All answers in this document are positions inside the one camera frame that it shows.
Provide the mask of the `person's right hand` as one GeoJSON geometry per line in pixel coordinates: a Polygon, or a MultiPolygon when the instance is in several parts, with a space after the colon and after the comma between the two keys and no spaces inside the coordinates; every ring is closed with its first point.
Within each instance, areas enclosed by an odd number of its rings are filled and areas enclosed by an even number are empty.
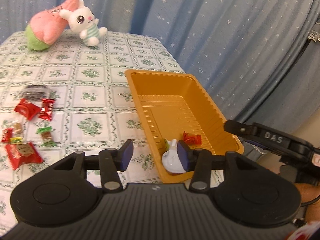
{"type": "Polygon", "coordinates": [[[282,178],[294,182],[301,195],[302,204],[304,204],[301,207],[302,211],[298,212],[298,218],[304,223],[319,222],[319,182],[313,185],[306,181],[298,181],[297,169],[289,165],[273,165],[268,169],[282,178]]]}

